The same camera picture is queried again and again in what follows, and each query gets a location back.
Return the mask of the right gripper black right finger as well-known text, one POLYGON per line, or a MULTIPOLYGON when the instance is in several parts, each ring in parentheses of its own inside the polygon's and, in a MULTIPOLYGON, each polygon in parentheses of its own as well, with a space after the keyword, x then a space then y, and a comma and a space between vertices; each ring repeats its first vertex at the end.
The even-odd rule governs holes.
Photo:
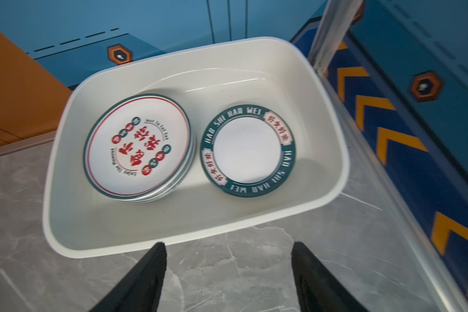
POLYGON ((361 311, 367 309, 302 242, 293 244, 291 265, 301 311, 361 311))

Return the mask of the green lettered rim plate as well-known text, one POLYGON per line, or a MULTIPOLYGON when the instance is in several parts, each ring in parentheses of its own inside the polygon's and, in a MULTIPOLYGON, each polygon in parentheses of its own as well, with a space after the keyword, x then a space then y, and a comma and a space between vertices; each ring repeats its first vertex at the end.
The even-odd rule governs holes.
POLYGON ((290 176, 296 142, 273 110, 235 105, 208 123, 200 139, 200 160, 218 190, 237 198, 258 198, 274 192, 290 176))

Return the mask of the white plate red characters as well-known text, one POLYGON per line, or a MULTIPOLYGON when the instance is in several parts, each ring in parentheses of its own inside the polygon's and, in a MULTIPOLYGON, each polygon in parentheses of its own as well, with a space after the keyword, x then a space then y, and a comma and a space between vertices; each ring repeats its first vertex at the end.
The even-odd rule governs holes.
POLYGON ((139 94, 97 120, 84 146, 83 168, 102 195, 154 201, 179 184, 196 148, 185 109, 169 97, 139 94))

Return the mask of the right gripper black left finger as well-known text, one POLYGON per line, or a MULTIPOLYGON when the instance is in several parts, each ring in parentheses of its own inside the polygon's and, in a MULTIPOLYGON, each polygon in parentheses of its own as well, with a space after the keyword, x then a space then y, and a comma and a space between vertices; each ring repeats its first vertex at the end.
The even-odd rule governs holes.
POLYGON ((157 311, 165 279, 167 253, 156 243, 92 311, 157 311))

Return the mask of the green red rim plate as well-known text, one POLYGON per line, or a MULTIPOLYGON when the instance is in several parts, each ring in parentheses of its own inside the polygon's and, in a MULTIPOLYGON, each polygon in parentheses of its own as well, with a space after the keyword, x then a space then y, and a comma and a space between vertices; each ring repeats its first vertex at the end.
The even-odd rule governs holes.
POLYGON ((171 176, 171 178, 165 181, 163 185, 157 187, 156 190, 148 194, 139 196, 137 199, 130 200, 130 202, 141 204, 145 202, 157 201, 164 198, 165 196, 168 196, 171 192, 178 188, 178 186, 187 177, 191 169, 195 158, 196 148, 196 135, 192 131, 190 136, 190 143, 188 146, 187 153, 185 154, 185 158, 183 162, 179 165, 177 171, 171 176))

